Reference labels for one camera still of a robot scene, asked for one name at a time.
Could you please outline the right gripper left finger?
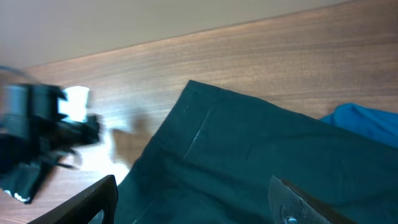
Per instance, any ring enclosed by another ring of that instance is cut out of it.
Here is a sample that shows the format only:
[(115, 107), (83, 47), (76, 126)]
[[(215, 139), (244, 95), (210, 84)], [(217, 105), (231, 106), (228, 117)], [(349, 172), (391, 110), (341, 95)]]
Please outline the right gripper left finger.
[(118, 202), (114, 175), (107, 175), (29, 224), (113, 224)]

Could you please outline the black shorts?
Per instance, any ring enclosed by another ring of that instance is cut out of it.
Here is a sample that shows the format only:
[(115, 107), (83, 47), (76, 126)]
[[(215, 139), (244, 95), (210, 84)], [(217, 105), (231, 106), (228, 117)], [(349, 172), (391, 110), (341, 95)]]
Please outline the black shorts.
[(397, 150), (190, 81), (118, 187), (116, 223), (271, 223), (272, 176), (358, 223), (397, 222)]

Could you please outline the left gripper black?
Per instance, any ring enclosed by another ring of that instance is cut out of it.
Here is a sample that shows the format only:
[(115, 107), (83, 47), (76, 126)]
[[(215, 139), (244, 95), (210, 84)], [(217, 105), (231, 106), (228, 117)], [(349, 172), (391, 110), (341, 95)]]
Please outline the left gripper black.
[(52, 133), (40, 138), (40, 162), (78, 170), (82, 158), (74, 147), (98, 143), (100, 130), (97, 114), (89, 114), (85, 122), (58, 122)]

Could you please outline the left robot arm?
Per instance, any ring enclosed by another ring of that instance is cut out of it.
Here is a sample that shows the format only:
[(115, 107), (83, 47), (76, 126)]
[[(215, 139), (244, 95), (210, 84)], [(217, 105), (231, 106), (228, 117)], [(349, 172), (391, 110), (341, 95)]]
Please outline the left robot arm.
[(88, 114), (90, 89), (44, 84), (11, 67), (2, 66), (1, 70), (28, 80), (5, 87), (1, 173), (33, 162), (74, 169), (59, 159), (68, 154), (77, 156), (75, 146), (100, 140), (98, 116)]

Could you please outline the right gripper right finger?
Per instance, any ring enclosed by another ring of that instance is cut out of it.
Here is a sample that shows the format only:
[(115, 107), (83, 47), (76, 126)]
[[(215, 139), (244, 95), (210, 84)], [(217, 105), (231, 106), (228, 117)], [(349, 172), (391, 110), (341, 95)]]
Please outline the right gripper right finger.
[(296, 185), (272, 176), (269, 208), (275, 224), (355, 224)]

